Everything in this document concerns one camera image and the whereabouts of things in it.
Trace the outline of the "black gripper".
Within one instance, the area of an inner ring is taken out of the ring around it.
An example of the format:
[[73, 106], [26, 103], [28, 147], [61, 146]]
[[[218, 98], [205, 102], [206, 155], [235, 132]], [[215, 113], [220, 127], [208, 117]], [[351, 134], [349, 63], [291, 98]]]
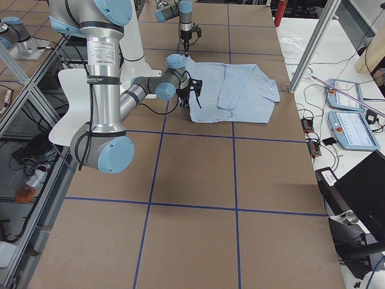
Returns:
[[192, 39], [192, 30], [180, 30], [180, 39], [183, 41], [184, 56], [189, 56], [189, 41]]
[[177, 96], [180, 99], [180, 104], [179, 104], [180, 107], [189, 108], [190, 92], [191, 92], [190, 86], [186, 86], [182, 89], [177, 89]]

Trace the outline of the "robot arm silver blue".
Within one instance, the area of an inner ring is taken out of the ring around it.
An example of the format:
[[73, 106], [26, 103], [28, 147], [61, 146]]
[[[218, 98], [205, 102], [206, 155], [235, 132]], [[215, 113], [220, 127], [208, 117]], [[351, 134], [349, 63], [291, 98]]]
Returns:
[[158, 22], [179, 18], [179, 41], [183, 44], [184, 56], [189, 56], [190, 41], [196, 28], [193, 24], [191, 1], [155, 1], [155, 17]]
[[167, 57], [164, 72], [146, 63], [133, 1], [51, 1], [52, 28], [87, 41], [80, 69], [59, 74], [69, 109], [50, 141], [67, 146], [80, 167], [105, 173], [124, 171], [135, 147], [123, 121], [147, 96], [188, 105], [202, 82], [185, 68], [185, 57]]

